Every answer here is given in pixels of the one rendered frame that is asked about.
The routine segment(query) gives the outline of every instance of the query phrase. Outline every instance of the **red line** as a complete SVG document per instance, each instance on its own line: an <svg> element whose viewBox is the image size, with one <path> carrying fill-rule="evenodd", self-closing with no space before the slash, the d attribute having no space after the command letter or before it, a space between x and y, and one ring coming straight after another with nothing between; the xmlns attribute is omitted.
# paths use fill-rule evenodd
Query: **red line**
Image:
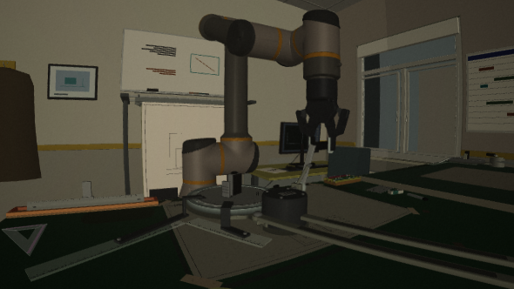
<svg viewBox="0 0 514 289"><path fill-rule="evenodd" d="M478 71L492 71L494 66L479 68Z"/></svg>

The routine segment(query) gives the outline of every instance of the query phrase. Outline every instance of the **whiteboard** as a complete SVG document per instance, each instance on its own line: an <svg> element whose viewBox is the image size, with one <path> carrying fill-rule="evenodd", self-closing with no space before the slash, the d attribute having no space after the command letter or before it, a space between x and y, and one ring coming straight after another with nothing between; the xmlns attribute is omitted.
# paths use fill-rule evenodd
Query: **whiteboard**
<svg viewBox="0 0 514 289"><path fill-rule="evenodd" d="M125 29L121 58L122 91L224 94L225 45L217 41Z"/></svg>
<svg viewBox="0 0 514 289"><path fill-rule="evenodd" d="M514 132L514 46L466 55L470 132Z"/></svg>

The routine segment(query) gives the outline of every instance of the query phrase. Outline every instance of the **triangle ruler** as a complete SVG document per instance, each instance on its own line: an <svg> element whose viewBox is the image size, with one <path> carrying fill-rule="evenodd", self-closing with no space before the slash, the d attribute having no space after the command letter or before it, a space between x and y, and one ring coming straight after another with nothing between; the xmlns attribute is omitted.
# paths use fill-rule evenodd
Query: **triangle ruler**
<svg viewBox="0 0 514 289"><path fill-rule="evenodd" d="M5 232L7 236L9 236L9 238L13 240L14 243L16 243L16 245L22 248L22 250L24 250L30 256L34 251L37 242L41 238L44 228L46 228L46 224L6 228L2 229L2 231ZM28 239L20 233L20 231L31 229L34 229L34 232L32 232L31 236Z"/></svg>

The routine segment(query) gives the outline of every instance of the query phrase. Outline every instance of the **computer monitor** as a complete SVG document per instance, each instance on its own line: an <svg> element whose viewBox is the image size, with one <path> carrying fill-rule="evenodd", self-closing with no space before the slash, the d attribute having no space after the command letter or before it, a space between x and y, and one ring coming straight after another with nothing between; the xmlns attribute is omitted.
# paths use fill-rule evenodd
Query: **computer monitor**
<svg viewBox="0 0 514 289"><path fill-rule="evenodd" d="M321 135L321 124L318 125L316 133L314 135L316 143L320 142ZM300 131L298 123L281 123L281 138L279 142L279 153L300 153L300 163L295 165L303 165L303 155L308 152L308 135L304 135ZM320 148L316 146L315 152L318 152Z"/></svg>

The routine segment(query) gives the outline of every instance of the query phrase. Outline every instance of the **orange stripe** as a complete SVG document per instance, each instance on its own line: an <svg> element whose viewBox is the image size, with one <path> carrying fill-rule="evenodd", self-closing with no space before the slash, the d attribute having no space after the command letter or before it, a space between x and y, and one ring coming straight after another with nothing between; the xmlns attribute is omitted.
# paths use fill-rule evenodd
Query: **orange stripe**
<svg viewBox="0 0 514 289"><path fill-rule="evenodd" d="M282 31L278 28L276 28L276 29L277 29L277 31L279 31L279 47L277 47L277 51L275 52L275 54L274 54L273 58L271 58L271 60L275 60L279 56L279 53L281 52L281 48L282 48Z"/></svg>
<svg viewBox="0 0 514 289"><path fill-rule="evenodd" d="M216 178L210 179L207 181L188 181L186 179L183 179L182 181L184 182L184 184L189 184L189 185L209 185L212 183L216 183Z"/></svg>
<svg viewBox="0 0 514 289"><path fill-rule="evenodd" d="M220 146L220 155L221 155L221 168L220 168L220 176L223 175L223 171L225 170L225 151L223 150L223 144L218 143Z"/></svg>
<svg viewBox="0 0 514 289"><path fill-rule="evenodd" d="M303 57L303 60L309 59L312 57L333 57L341 60L341 57L338 54L332 53L332 52L313 52L307 54L305 57Z"/></svg>
<svg viewBox="0 0 514 289"><path fill-rule="evenodd" d="M296 34L296 31L298 30L299 28L297 28L294 32L293 32L293 47L294 49L296 50L296 53L298 53L299 56L303 57L303 55L300 53L300 51L298 50L298 47L296 47L296 42L294 41L294 34Z"/></svg>
<svg viewBox="0 0 514 289"><path fill-rule="evenodd" d="M222 142L247 142L252 141L252 138L221 138Z"/></svg>

